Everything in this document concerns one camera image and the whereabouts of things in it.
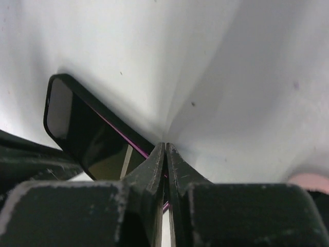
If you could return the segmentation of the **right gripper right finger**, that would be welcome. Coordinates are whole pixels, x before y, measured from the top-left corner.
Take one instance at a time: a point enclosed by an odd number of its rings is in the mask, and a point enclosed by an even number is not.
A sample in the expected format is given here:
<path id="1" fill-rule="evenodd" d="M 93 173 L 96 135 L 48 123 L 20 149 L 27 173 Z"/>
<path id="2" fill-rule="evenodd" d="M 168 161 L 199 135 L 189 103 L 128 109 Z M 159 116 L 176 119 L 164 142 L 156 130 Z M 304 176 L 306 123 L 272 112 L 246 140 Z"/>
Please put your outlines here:
<path id="1" fill-rule="evenodd" d="M 166 145 L 172 246 L 328 246 L 308 192 L 293 184 L 215 184 Z"/>

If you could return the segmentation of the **pink phone case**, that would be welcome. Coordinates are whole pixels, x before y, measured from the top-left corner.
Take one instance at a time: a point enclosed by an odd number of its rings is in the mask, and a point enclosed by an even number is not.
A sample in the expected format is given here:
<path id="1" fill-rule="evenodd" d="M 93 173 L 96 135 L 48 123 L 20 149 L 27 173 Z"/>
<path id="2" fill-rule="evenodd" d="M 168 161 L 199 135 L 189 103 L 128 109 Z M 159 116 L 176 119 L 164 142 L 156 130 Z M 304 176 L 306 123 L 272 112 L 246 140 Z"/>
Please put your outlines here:
<path id="1" fill-rule="evenodd" d="M 288 183 L 298 185 L 309 191 L 329 193 L 328 177 L 315 173 L 300 173 L 288 179 Z"/>

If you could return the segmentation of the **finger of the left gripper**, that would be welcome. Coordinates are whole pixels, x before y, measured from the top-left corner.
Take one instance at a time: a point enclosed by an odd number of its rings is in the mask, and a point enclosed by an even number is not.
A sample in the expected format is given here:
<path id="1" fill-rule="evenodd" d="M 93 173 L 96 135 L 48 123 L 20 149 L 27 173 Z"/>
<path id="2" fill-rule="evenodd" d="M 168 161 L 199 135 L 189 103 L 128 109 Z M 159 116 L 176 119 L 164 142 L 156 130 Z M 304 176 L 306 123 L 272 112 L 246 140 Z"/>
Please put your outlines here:
<path id="1" fill-rule="evenodd" d="M 63 151 L 1 130 L 1 198 L 30 180 L 69 180 L 83 172 Z"/>

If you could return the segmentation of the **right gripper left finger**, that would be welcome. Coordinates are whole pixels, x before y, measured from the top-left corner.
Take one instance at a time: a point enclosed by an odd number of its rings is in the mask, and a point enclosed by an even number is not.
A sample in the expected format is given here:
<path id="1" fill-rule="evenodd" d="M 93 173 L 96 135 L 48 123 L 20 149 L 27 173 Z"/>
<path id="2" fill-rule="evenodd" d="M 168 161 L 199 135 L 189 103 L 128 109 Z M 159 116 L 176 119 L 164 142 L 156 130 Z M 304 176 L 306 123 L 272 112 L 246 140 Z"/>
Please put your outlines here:
<path id="1" fill-rule="evenodd" d="M 121 181 L 29 181 L 1 211 L 1 246 L 161 246 L 165 145 Z"/>

